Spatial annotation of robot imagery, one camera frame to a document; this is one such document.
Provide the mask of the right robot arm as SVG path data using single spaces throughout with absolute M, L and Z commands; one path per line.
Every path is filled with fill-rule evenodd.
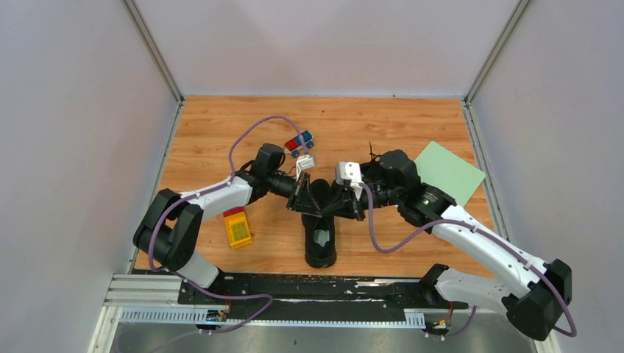
M 401 150 L 374 156 L 367 163 L 336 166 L 338 198 L 329 214 L 374 221 L 377 208 L 394 206 L 414 226 L 414 234 L 434 235 L 457 246 L 490 270 L 489 278 L 434 265 L 422 278 L 420 296 L 430 307 L 463 302 L 504 315 L 525 336 L 544 341 L 558 331 L 575 337 L 578 328 L 569 306 L 572 270 L 562 260 L 547 262 L 511 244 L 451 195 L 421 180 L 416 163 Z

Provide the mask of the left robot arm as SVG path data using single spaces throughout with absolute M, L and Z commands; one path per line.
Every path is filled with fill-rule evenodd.
M 293 200 L 316 165 L 312 154 L 296 159 L 295 177 L 281 171 L 286 153 L 277 145 L 263 144 L 254 160 L 220 183 L 199 190 L 176 193 L 162 189 L 149 205 L 133 236 L 133 245 L 158 262 L 197 284 L 197 294 L 208 304 L 220 302 L 225 284 L 217 279 L 219 268 L 206 260 L 196 243 L 203 222 L 243 207 L 273 193 Z

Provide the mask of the black shoelace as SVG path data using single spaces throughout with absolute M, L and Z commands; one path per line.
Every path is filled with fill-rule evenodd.
M 373 151 L 373 148 L 372 148 L 372 143 L 371 143 L 371 142 L 369 142 L 369 156 L 370 156 L 371 160 L 373 160 L 373 161 L 378 161 L 378 160 L 379 160 L 379 158 L 380 158 L 380 155 L 379 155 L 379 154 L 376 154 L 376 153 Z

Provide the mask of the black sneaker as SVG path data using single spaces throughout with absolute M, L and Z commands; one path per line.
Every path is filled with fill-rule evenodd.
M 370 151 L 370 161 L 360 165 L 362 180 L 368 186 L 378 185 L 380 187 L 387 187 L 389 185 L 388 180 L 386 179 L 386 172 L 381 167 L 380 160 L 384 155 L 386 155 L 386 152 L 376 154 L 373 151 Z
M 321 210 L 332 198 L 332 188 L 325 179 L 311 183 L 311 193 Z M 323 215 L 321 218 L 302 215 L 305 230 L 305 261 L 312 268 L 331 267 L 337 258 L 335 218 Z

